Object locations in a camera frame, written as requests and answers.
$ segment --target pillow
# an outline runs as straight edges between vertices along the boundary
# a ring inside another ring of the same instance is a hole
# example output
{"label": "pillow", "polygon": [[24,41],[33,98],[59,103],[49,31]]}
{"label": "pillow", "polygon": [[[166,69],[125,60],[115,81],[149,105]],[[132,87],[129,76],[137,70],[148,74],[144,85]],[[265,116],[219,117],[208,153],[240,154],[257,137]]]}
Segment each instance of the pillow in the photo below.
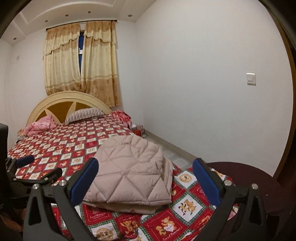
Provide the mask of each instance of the pillow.
{"label": "pillow", "polygon": [[105,113],[99,108],[80,109],[69,115],[65,123],[70,124],[77,121],[86,120],[92,117],[103,116]]}

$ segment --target blue window glass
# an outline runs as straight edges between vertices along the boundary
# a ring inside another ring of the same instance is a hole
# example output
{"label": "blue window glass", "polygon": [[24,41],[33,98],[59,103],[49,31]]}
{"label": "blue window glass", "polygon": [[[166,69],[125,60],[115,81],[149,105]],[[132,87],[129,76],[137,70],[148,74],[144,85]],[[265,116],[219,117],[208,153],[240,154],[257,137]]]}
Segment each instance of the blue window glass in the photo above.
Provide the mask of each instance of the blue window glass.
{"label": "blue window glass", "polygon": [[81,62],[82,62],[83,39],[84,39],[83,33],[80,33],[79,41],[78,41],[78,47],[79,47],[78,59],[79,59],[80,73],[81,73]]}

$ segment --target white wall switch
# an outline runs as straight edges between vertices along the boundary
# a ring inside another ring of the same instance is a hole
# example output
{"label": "white wall switch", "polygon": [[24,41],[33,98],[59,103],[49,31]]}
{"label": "white wall switch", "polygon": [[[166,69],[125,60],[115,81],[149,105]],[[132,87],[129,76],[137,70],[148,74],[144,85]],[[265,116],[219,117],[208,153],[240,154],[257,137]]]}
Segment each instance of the white wall switch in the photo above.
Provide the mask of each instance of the white wall switch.
{"label": "white wall switch", "polygon": [[247,73],[247,83],[248,85],[256,85],[256,75]]}

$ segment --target red patterned bedspread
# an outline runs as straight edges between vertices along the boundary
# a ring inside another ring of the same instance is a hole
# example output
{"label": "red patterned bedspread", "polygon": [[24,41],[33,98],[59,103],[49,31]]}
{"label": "red patterned bedspread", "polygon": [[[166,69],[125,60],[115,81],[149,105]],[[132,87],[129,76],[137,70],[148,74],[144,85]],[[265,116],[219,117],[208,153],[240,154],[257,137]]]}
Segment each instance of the red patterned bedspread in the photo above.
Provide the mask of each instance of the red patterned bedspread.
{"label": "red patterned bedspread", "polygon": [[[18,169],[17,178],[40,179],[60,167],[62,179],[69,179],[98,147],[112,135],[127,135],[131,131],[111,117],[94,118],[65,125],[41,135],[26,138],[12,148],[8,155],[20,158],[35,156],[35,162]],[[75,207],[88,229],[99,240],[189,241],[196,237],[214,213],[191,169],[181,171],[174,166],[172,204],[154,215],[122,214],[93,208],[84,204]],[[230,179],[220,175],[222,180]],[[70,238],[56,205],[52,206],[63,234]]]}

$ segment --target blue gripper pad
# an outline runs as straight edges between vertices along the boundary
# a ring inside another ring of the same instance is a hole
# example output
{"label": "blue gripper pad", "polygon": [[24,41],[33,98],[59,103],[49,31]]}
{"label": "blue gripper pad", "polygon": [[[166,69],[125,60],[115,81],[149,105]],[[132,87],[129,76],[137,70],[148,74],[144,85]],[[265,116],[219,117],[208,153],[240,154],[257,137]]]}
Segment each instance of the blue gripper pad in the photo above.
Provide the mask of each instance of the blue gripper pad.
{"label": "blue gripper pad", "polygon": [[211,170],[205,165],[202,159],[198,158],[193,161],[193,173],[202,187],[206,197],[212,205],[219,206],[221,203],[221,193],[212,177]]}
{"label": "blue gripper pad", "polygon": [[81,204],[98,171],[98,160],[90,158],[83,168],[69,179],[69,185],[73,184],[69,197],[72,207]]}
{"label": "blue gripper pad", "polygon": [[16,161],[16,166],[17,166],[17,168],[21,168],[21,167],[24,167],[24,166],[26,166],[28,164],[33,163],[34,161],[35,161],[34,156],[25,156],[25,157],[23,157],[21,159],[18,159]]}

